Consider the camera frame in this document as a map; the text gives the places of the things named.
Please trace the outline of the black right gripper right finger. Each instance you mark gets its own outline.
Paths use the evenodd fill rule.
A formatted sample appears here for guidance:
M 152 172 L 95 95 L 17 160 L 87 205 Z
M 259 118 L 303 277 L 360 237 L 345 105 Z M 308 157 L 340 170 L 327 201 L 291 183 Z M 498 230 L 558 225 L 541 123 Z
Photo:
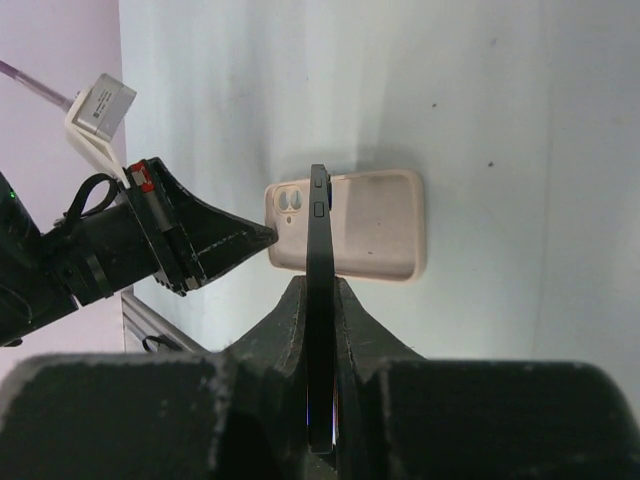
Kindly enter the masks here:
M 435 360 L 335 287 L 342 479 L 635 479 L 639 427 L 576 362 Z

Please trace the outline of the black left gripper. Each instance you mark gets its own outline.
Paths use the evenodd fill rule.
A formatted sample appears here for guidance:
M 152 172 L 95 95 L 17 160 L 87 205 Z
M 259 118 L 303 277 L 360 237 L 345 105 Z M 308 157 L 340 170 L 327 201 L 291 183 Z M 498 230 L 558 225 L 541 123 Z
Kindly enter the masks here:
M 158 157 L 138 161 L 125 174 L 125 198 L 157 264 L 153 277 L 178 296 L 217 280 L 278 240 L 274 229 L 194 195 Z

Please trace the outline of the black smartphone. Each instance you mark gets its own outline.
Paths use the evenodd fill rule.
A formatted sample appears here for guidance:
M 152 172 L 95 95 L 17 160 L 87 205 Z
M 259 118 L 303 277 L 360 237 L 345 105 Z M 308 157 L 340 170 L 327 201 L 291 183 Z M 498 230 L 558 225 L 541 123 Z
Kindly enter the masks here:
M 309 448 L 333 449 L 335 267 L 330 220 L 330 177 L 321 164 L 311 166 L 306 255 L 305 345 Z

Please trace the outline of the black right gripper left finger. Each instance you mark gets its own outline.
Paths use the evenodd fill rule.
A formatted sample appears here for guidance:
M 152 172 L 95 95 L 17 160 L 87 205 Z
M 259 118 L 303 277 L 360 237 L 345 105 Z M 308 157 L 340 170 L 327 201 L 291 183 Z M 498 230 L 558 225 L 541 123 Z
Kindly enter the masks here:
M 38 356 L 1 386 L 5 479 L 301 479 L 306 285 L 220 352 Z

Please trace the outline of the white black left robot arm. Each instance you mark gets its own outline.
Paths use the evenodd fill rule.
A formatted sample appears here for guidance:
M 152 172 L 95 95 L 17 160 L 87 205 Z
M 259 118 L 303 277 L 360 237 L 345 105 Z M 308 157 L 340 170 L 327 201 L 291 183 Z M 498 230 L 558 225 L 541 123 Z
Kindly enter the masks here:
M 46 234 L 1 182 L 1 344 L 152 277 L 179 296 L 276 243 L 274 229 L 201 201 L 159 158 L 83 182 Z

